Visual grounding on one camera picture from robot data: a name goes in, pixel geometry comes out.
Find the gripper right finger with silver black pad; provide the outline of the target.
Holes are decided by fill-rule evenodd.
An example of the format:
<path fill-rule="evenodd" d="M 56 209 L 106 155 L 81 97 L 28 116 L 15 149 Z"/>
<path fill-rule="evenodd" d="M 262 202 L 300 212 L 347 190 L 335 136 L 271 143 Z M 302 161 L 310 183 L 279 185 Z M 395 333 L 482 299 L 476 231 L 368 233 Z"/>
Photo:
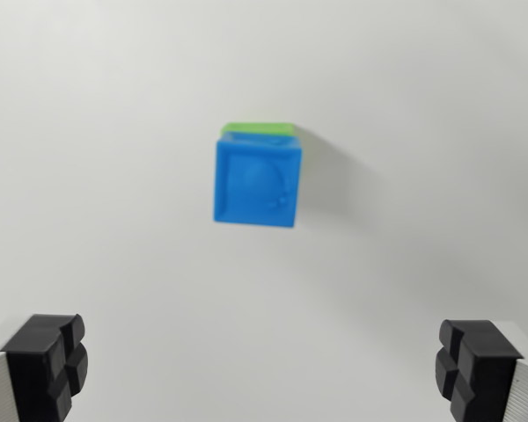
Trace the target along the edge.
<path fill-rule="evenodd" d="M 456 421 L 528 421 L 528 337 L 516 324 L 445 319 L 439 340 L 436 385 Z"/>

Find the gripper left finger with silver black pad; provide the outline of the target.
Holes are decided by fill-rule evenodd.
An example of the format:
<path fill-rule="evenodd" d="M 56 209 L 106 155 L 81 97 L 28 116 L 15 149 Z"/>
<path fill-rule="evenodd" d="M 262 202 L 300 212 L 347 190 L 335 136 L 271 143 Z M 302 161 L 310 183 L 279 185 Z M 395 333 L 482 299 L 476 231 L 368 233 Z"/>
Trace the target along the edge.
<path fill-rule="evenodd" d="M 0 421 L 64 421 L 87 377 L 78 315 L 34 314 L 0 326 Z"/>

